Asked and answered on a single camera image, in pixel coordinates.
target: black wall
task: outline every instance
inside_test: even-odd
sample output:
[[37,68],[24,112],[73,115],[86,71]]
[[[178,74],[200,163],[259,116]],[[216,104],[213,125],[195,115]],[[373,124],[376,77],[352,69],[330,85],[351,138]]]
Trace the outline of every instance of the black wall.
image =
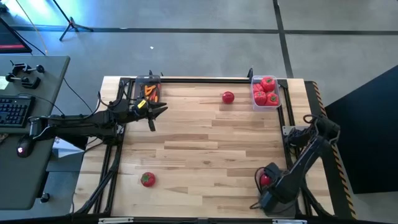
[[355,194],[398,191],[398,66],[326,107]]

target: gray desk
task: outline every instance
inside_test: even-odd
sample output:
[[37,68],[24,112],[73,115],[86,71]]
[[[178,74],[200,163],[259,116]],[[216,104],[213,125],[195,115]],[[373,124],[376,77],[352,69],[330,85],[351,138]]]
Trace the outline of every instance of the gray desk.
[[[0,95],[31,93],[55,103],[70,57],[0,55],[0,75],[11,72],[10,60],[14,63],[27,63],[31,67],[43,65],[45,73],[32,72],[30,74],[42,80],[35,90],[9,83],[5,90],[0,90]],[[31,116],[49,115],[52,108],[49,102],[37,98]],[[29,133],[29,125],[22,130],[0,128],[0,133],[10,134],[0,145],[0,210],[30,209],[40,189],[53,140],[37,142],[29,157],[20,158],[16,154],[16,145],[22,134]]]

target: computer keyboard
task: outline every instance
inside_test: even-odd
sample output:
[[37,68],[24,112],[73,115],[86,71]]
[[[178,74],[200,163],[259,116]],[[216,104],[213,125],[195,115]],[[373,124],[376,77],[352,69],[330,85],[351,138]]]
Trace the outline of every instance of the computer keyboard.
[[24,128],[34,96],[0,95],[0,128]]

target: computer mouse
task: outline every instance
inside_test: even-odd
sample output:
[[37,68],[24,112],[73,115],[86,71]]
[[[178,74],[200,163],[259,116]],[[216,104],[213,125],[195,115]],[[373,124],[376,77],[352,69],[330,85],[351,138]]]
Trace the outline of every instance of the computer mouse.
[[21,158],[28,157],[34,148],[35,141],[27,134],[23,135],[17,144],[17,155]]

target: desk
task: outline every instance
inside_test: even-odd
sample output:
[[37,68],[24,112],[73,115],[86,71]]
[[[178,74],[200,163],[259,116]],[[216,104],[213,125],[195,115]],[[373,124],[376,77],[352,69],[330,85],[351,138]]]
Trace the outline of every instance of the desk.
[[[5,90],[0,90],[0,95],[31,93],[55,103],[62,79],[67,71],[69,57],[0,55],[0,75],[11,72],[10,60],[14,63],[27,63],[32,68],[39,64],[43,65],[45,73],[32,72],[27,75],[37,75],[42,80],[35,90],[9,83]],[[31,116],[49,115],[52,108],[50,103],[36,99]],[[25,129],[0,128],[0,133],[10,133],[10,136],[0,145],[0,177],[2,178],[0,210],[30,209],[43,181],[53,140],[37,142],[29,157],[20,158],[16,153],[17,142],[21,134],[29,133],[29,125]]]
[[[116,99],[119,79],[104,77],[104,101]],[[311,113],[304,81],[287,81],[295,124],[308,125],[302,119]],[[232,105],[221,102],[224,91],[235,94]],[[253,112],[249,84],[163,83],[162,101],[169,108],[157,118],[156,132],[149,131],[146,120],[126,126],[111,215],[265,218],[249,206],[258,200],[254,171],[270,162],[286,167],[277,111]],[[101,146],[84,156],[76,209],[98,185],[104,150]],[[153,188],[140,183],[148,171],[157,177]],[[333,214],[321,159],[308,172],[307,184]]]

